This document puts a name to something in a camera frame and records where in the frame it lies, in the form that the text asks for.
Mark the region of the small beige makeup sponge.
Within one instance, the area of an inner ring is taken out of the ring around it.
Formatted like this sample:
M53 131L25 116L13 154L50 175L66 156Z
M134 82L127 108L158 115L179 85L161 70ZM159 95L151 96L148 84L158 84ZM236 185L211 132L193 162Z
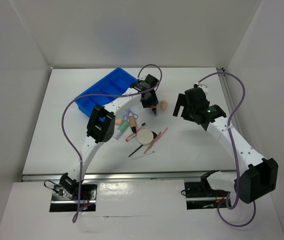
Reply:
M115 124L116 124L117 126L122 125L123 122L124 122L124 120L123 120L122 118L117 118L117 119L115 120Z

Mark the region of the mint green white tube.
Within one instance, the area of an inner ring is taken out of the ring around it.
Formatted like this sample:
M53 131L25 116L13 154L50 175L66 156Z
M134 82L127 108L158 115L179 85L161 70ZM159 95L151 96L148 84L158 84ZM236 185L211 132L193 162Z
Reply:
M125 120L119 127L118 129L114 132L113 138L115 140L118 140L122 134L127 130L129 127L129 121Z

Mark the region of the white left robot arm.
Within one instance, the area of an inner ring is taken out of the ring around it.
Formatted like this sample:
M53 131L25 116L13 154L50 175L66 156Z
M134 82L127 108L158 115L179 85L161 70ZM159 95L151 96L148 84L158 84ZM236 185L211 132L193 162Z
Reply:
M59 181L63 188L62 192L68 199L76 199L81 194L81 184L86 170L99 148L112 138L115 119L125 110L154 93L160 82L160 79L156 80L152 75L148 74L145 78L131 84L123 95L112 94L111 97L115 97L115 100L110 103L105 105L96 104L89 117L86 137L80 150L76 148L65 132L64 118L66 111L70 107L69 104L67 105L61 119L62 132L68 143L78 154L77 163L74 163L72 170L64 173Z

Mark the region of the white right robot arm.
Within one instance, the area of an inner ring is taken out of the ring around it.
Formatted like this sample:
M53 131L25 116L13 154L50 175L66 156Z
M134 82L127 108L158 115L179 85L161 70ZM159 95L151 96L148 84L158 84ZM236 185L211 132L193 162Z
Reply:
M233 157L236 173L212 170L201 176L200 191L211 196L217 190L236 193L250 204L276 188L278 163L256 151L234 128L226 113L211 105L204 90L195 85L178 95L173 116L195 122L212 135Z

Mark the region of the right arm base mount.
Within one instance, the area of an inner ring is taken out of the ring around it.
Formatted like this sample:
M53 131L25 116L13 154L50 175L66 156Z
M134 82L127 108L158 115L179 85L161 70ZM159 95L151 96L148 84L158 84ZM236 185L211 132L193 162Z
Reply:
M227 191L214 190L209 186L207 178L216 172L212 170L203 174L199 181L184 182L181 195L186 198L187 210L216 209L219 204L221 208L226 208L226 203L231 205L230 199L226 201Z

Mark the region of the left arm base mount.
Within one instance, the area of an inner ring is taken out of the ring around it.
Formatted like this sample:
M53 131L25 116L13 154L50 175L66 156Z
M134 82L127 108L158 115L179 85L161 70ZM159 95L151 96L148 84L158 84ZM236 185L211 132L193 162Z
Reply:
M80 198L78 197L77 188L74 193L68 193L60 184L56 184L51 180L46 180L43 185L52 191L49 208L51 213L75 212L78 200L80 200L81 212L96 211L97 184L83 184Z

